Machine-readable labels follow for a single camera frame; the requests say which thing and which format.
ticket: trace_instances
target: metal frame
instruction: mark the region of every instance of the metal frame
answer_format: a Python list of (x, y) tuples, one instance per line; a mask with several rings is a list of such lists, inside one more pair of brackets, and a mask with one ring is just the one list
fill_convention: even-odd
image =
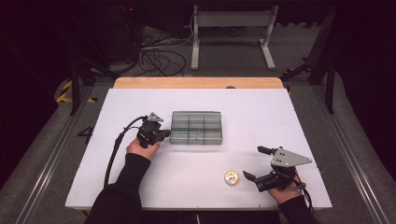
[(264, 39), (259, 39), (260, 47), (269, 70), (275, 70), (274, 60), (268, 49), (271, 33), (274, 28), (278, 6), (267, 11), (199, 11), (194, 7), (194, 30), (191, 69), (197, 70), (199, 64), (200, 40), (198, 37), (199, 27), (210, 26), (267, 26)]

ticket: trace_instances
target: black sleeve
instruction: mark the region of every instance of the black sleeve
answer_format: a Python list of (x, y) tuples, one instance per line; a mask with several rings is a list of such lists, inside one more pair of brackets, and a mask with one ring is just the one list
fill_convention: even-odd
[(318, 224), (314, 215), (309, 211), (305, 204), (304, 195), (292, 198), (279, 205), (289, 224)]
[(142, 156), (126, 154), (119, 178), (100, 192), (85, 223), (140, 223), (139, 186), (150, 164)]

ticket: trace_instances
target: hand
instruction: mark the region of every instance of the hand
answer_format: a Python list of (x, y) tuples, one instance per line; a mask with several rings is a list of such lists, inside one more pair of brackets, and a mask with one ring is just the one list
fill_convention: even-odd
[[(300, 182), (300, 179), (298, 178), (298, 176), (296, 175), (294, 177), (294, 180)], [(292, 182), (288, 188), (297, 188), (297, 185)], [(290, 189), (284, 189), (284, 190), (280, 190), (280, 189), (268, 189), (267, 190), (268, 193), (276, 200), (277, 204), (281, 204), (284, 203), (285, 201), (288, 201), (292, 198), (298, 197), (300, 195), (302, 195), (300, 190), (290, 190)]]
[(138, 138), (136, 138), (126, 148), (126, 153), (134, 153), (134, 154), (140, 155), (144, 158), (151, 160), (152, 157), (154, 156), (154, 154), (160, 148), (160, 145), (161, 145), (161, 143), (157, 142), (154, 145), (152, 145), (151, 147), (143, 148), (140, 146), (140, 140)]

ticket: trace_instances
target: metal rail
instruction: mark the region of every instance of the metal rail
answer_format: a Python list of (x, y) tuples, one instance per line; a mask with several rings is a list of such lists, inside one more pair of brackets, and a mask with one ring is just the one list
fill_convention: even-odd
[[(81, 96), (82, 102), (87, 102), (89, 96), (91, 95), (92, 89), (93, 87), (86, 87), (84, 89)], [(46, 191), (47, 186), (50, 183), (53, 173), (55, 172), (55, 169), (64, 153), (66, 142), (69, 138), (71, 131), (73, 130), (76, 121), (78, 120), (82, 109), (84, 108), (84, 105), (85, 103), (78, 108), (74, 116), (69, 117), (66, 124), (64, 125), (64, 130), (62, 131), (62, 134), (55, 148), (49, 156), (49, 160), (46, 166), (44, 167), (37, 182), (35, 183), (35, 187), (33, 188), (25, 206), (21, 210), (21, 213), (16, 221), (17, 224), (30, 223), (33, 215), (35, 214), (35, 210), (37, 209), (38, 204), (40, 203), (44, 192)]]
[(343, 156), (347, 167), (349, 168), (350, 173), (352, 174), (353, 179), (361, 193), (361, 196), (366, 203), (367, 208), (370, 211), (370, 214), (373, 217), (375, 223), (390, 223), (387, 216), (384, 213), (384, 210), (379, 204), (378, 199), (375, 197), (375, 193), (373, 192), (372, 184), (369, 181), (364, 170), (359, 165), (358, 160), (356, 159), (352, 148), (347, 142), (346, 137), (341, 130), (341, 127), (338, 124), (337, 119), (334, 115), (328, 112), (327, 106), (324, 102), (323, 92), (320, 90), (318, 86), (312, 86), (312, 90), (317, 97), (318, 102), (321, 105), (321, 108), (324, 110), (327, 115), (327, 120), (332, 125), (332, 129), (334, 134), (338, 140), (340, 153)]

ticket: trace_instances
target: gray carpet floor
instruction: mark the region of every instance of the gray carpet floor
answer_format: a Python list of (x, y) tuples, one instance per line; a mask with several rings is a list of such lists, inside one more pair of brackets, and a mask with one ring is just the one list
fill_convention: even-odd
[[(189, 77), (280, 77), (285, 69), (302, 64), (319, 27), (305, 28), (303, 25), (275, 27), (270, 50), (276, 64), (275, 71), (266, 69), (258, 36), (263, 36), (263, 28), (247, 28), (242, 35), (231, 37), (218, 30), (203, 30), (201, 37), (200, 64), (197, 71), (191, 71), (191, 42), (183, 46), (167, 48), (183, 55), (187, 61), (183, 70)], [(182, 63), (176, 55), (167, 55), (172, 60)], [(112, 65), (117, 70), (124, 65)], [(177, 66), (170, 65), (164, 69), (167, 73), (176, 71)], [(142, 70), (137, 66), (125, 77), (135, 76)], [(317, 90), (323, 92), (324, 83), (311, 87), (306, 78), (309, 73), (301, 73), (296, 78), (285, 82), (291, 87), (290, 99), (295, 107), (299, 121), (305, 132), (318, 167), (328, 190), (333, 208), (316, 211), (315, 216), (321, 223), (375, 223), (368, 203), (362, 196), (357, 180), (350, 172), (348, 162), (343, 157), (327, 111), (321, 106)], [(94, 127), (99, 116), (106, 93), (114, 84), (109, 77), (99, 77), (90, 90), (90, 97), (97, 98), (95, 104), (83, 104), (69, 137), (65, 141), (64, 152), (55, 172), (50, 177), (38, 206), (33, 211), (30, 223), (82, 223), (82, 212), (64, 207), (66, 196), (84, 154), (85, 137), (78, 133), (91, 126)], [(60, 104), (48, 124), (37, 136), (22, 158), (19, 166), (0, 191), (0, 223), (15, 223), (27, 202), (35, 182), (55, 148), (64, 127), (70, 120), (70, 104)], [(371, 183), (372, 191), (378, 199), (389, 223), (396, 223), (396, 184), (375, 155), (359, 121), (345, 96), (342, 79), (337, 76), (334, 88), (334, 111), (345, 139)]]

